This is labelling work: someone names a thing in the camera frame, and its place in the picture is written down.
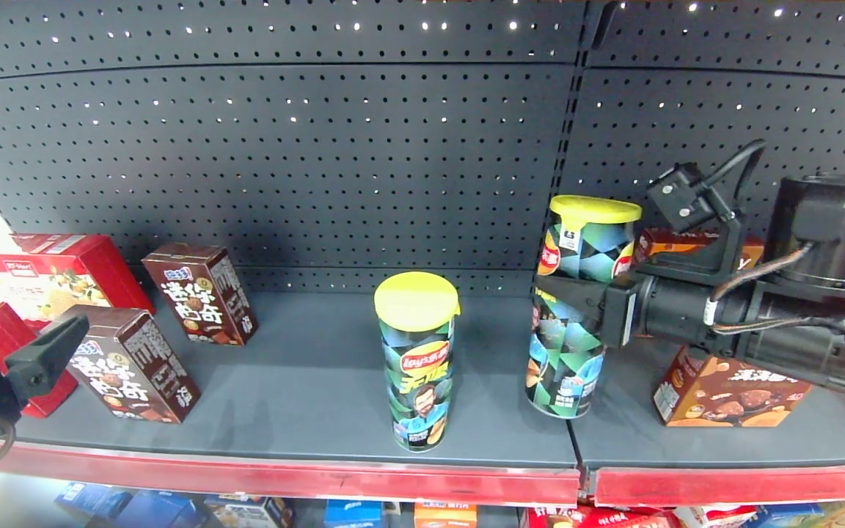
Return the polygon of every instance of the store shelf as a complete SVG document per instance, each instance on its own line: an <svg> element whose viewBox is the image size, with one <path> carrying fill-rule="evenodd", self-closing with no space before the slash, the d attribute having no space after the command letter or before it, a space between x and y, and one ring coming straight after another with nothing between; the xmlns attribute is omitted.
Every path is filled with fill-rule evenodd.
<svg viewBox="0 0 845 528"><path fill-rule="evenodd" d="M607 356L570 427L603 505L845 499L845 395L815 388L777 428L666 428L651 394L677 347L638 339Z"/></svg>
<svg viewBox="0 0 845 528"><path fill-rule="evenodd" d="M181 425L120 420L86 387L24 418L2 471L175 491L567 505L578 471L567 425L523 397L526 298L463 298L446 437L420 455L392 438L373 302L365 294L255 294L245 348L191 343L157 321L202 389Z"/></svg>

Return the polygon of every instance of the yellow plastic lid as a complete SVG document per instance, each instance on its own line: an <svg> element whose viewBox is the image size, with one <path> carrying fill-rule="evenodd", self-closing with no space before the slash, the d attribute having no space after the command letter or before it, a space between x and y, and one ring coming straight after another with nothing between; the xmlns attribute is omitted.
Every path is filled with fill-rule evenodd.
<svg viewBox="0 0 845 528"><path fill-rule="evenodd" d="M563 226L581 230L585 224L624 224L641 218L641 206L607 198L560 194L549 201L549 209L563 217Z"/></svg>
<svg viewBox="0 0 845 528"><path fill-rule="evenodd" d="M380 320L402 331L437 330L462 313L456 287L425 271L407 271L380 283L373 307Z"/></svg>

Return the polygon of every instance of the pegboard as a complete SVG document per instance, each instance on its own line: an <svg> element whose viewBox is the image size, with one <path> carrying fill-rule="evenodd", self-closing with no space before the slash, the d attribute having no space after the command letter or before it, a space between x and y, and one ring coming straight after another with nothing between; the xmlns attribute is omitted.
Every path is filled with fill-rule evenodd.
<svg viewBox="0 0 845 528"><path fill-rule="evenodd" d="M764 234L782 177L845 174L845 79L586 70L560 191L637 202L641 224L665 224L645 194L655 177L685 161L707 171L756 138L768 148L744 193L745 213Z"/></svg>
<svg viewBox="0 0 845 528"><path fill-rule="evenodd" d="M623 2L588 65L845 76L845 2Z"/></svg>
<svg viewBox="0 0 845 528"><path fill-rule="evenodd" d="M0 80L0 211L128 261L531 268L573 67L179 67Z"/></svg>
<svg viewBox="0 0 845 528"><path fill-rule="evenodd" d="M584 2L0 3L0 77L203 64L572 64Z"/></svg>

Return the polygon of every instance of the snack box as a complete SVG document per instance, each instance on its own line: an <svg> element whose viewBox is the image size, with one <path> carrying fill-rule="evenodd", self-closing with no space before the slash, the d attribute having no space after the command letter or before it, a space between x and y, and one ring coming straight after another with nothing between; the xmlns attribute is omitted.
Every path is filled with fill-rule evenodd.
<svg viewBox="0 0 845 528"><path fill-rule="evenodd" d="M0 372L2 374L9 370L6 367L6 357L33 341L35 337L34 332L24 324L9 304L0 303ZM21 413L27 417L47 417L61 403L64 403L64 400L70 397L70 393L73 393L76 388L77 381L74 381L70 373L64 371L50 393L31 398Z"/></svg>
<svg viewBox="0 0 845 528"><path fill-rule="evenodd" d="M577 505L573 508L525 508L520 528L678 528L677 519L661 511L647 513Z"/></svg>
<svg viewBox="0 0 845 528"><path fill-rule="evenodd" d="M673 514L683 528L739 528L755 515L755 507L715 505L715 507L681 507Z"/></svg>
<svg viewBox="0 0 845 528"><path fill-rule="evenodd" d="M142 489L115 519L114 528L198 528L208 512L184 495Z"/></svg>
<svg viewBox="0 0 845 528"><path fill-rule="evenodd" d="M478 507L460 502L417 502L413 525L416 528L476 528Z"/></svg>
<svg viewBox="0 0 845 528"><path fill-rule="evenodd" d="M295 513L285 500L262 495L208 495L204 504L224 528L292 528Z"/></svg>
<svg viewBox="0 0 845 528"><path fill-rule="evenodd" d="M632 254L632 263L640 264L652 254L691 251L714 243L719 233L713 231L695 231L693 233L674 233L666 227L649 227L637 237L637 245ZM739 270L747 270L758 263L764 253L764 241L749 235L742 245L742 257Z"/></svg>
<svg viewBox="0 0 845 528"><path fill-rule="evenodd" d="M383 528L388 519L380 501L329 500L325 528Z"/></svg>
<svg viewBox="0 0 845 528"><path fill-rule="evenodd" d="M142 262L191 341L243 345L256 331L225 248L169 243Z"/></svg>
<svg viewBox="0 0 845 528"><path fill-rule="evenodd" d="M812 519L824 517L824 511L815 502L798 505L760 505L744 528L794 528Z"/></svg>
<svg viewBox="0 0 845 528"><path fill-rule="evenodd" d="M87 528L111 526L111 521L120 515L132 499L124 489L108 485L68 482L64 491L54 499L54 504L71 517L86 524Z"/></svg>
<svg viewBox="0 0 845 528"><path fill-rule="evenodd" d="M654 405L668 427L773 428L809 390L808 382L683 347Z"/></svg>
<svg viewBox="0 0 845 528"><path fill-rule="evenodd" d="M14 234L0 254L0 295L40 330L74 304L155 313L120 251L104 235Z"/></svg>
<svg viewBox="0 0 845 528"><path fill-rule="evenodd" d="M90 330L67 371L115 417L165 423L187 417L201 391L148 311L76 305L58 321L77 314L90 319Z"/></svg>

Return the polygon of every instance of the potato chip can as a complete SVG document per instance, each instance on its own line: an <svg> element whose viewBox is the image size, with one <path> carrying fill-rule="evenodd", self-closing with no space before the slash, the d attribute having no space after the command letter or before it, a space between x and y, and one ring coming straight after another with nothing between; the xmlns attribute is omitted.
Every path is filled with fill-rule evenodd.
<svg viewBox="0 0 845 528"><path fill-rule="evenodd" d="M445 436L452 403L458 292L439 275L407 271L383 281L373 304L393 436L409 451L429 451Z"/></svg>
<svg viewBox="0 0 845 528"><path fill-rule="evenodd" d="M559 195L550 201L537 274L609 282L631 266L635 204ZM533 324L527 359L527 398L557 418L586 414L604 361L604 346L574 307L533 288Z"/></svg>

